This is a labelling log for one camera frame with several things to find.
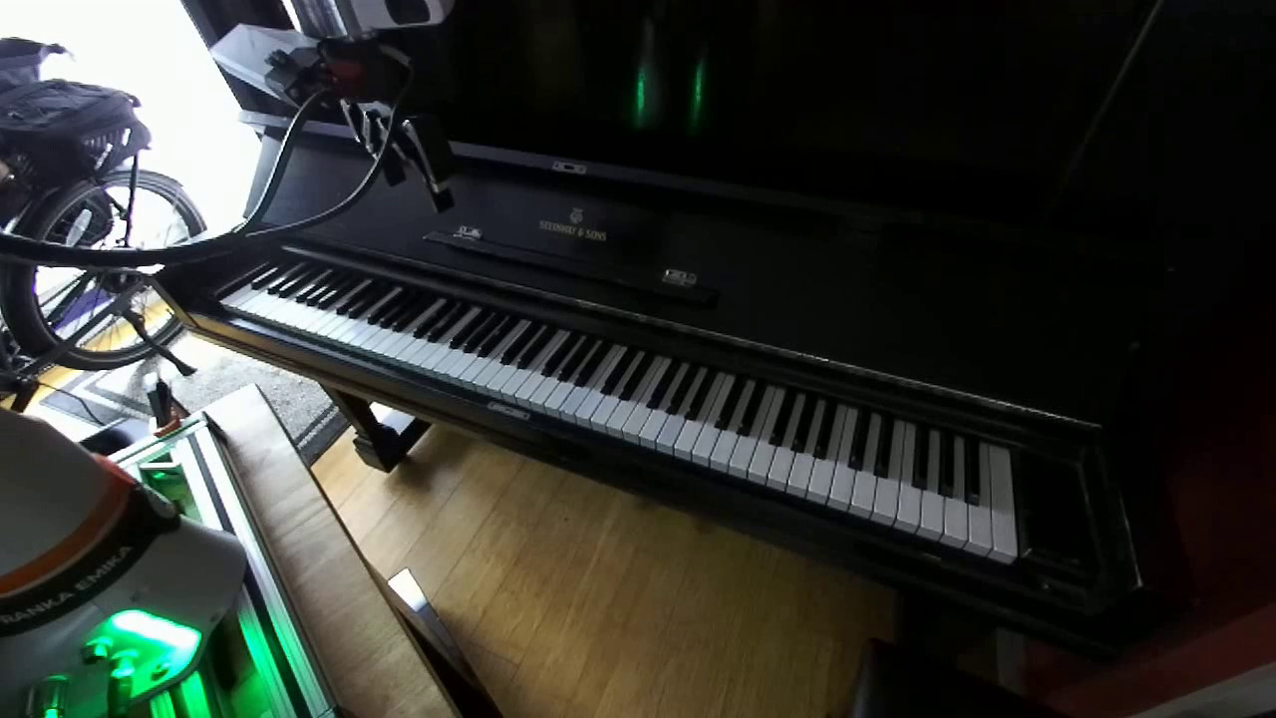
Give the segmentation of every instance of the wooden floor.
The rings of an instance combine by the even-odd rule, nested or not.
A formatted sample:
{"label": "wooden floor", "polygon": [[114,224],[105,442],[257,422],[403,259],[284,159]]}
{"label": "wooden floor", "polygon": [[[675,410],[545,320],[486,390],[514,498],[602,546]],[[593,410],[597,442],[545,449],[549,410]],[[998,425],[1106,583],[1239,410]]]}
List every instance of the wooden floor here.
{"label": "wooden floor", "polygon": [[510,718],[845,715],[865,636],[893,630],[869,578],[444,425],[396,474],[352,440],[315,474]]}

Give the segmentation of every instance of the piano keyboard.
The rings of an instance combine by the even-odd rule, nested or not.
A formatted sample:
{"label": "piano keyboard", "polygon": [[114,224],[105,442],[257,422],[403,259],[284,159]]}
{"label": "piano keyboard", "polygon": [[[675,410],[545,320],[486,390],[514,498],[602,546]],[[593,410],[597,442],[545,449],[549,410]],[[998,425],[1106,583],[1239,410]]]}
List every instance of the piano keyboard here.
{"label": "piano keyboard", "polygon": [[974,436],[302,259],[222,305],[989,563],[1019,554],[1013,449]]}

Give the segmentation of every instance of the bicycle wheel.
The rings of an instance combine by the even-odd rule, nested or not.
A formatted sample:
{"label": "bicycle wheel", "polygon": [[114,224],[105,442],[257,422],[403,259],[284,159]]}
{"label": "bicycle wheel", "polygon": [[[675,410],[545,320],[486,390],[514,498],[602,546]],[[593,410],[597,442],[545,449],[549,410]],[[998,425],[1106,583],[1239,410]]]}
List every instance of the bicycle wheel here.
{"label": "bicycle wheel", "polygon": [[[198,232],[202,216],[187,192],[154,172],[76,184],[20,224],[20,236],[64,245],[173,245]],[[78,267],[17,272],[4,320],[32,354],[78,370],[128,368],[185,332],[148,276]]]}

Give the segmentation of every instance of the black piano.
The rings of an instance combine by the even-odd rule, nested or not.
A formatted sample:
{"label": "black piano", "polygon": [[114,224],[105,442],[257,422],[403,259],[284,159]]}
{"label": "black piano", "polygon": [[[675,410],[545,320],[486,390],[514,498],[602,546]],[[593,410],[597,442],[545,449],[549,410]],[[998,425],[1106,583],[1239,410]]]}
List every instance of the black piano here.
{"label": "black piano", "polygon": [[[460,5],[385,37],[453,134],[449,210],[380,184],[165,287],[346,405],[1114,651],[1160,607],[1144,397],[1216,180],[1196,144],[1140,163],[1202,131],[1155,91],[1160,69],[1204,85],[1170,65],[1184,15],[1196,45],[1239,22],[1140,0]],[[334,123],[302,134],[267,224],[364,172]]]}

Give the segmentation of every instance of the piano leg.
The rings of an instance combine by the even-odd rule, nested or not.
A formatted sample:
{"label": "piano leg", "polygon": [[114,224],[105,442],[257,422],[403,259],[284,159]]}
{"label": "piano leg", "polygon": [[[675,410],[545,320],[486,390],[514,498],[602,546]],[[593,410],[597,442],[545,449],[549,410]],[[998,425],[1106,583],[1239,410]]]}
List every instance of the piano leg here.
{"label": "piano leg", "polygon": [[326,397],[344,410],[344,420],[354,425],[354,449],[373,471],[396,471],[403,455],[415,448],[415,440],[425,436],[425,420],[409,420],[405,425],[385,425],[369,416],[369,402],[334,388],[322,388]]}

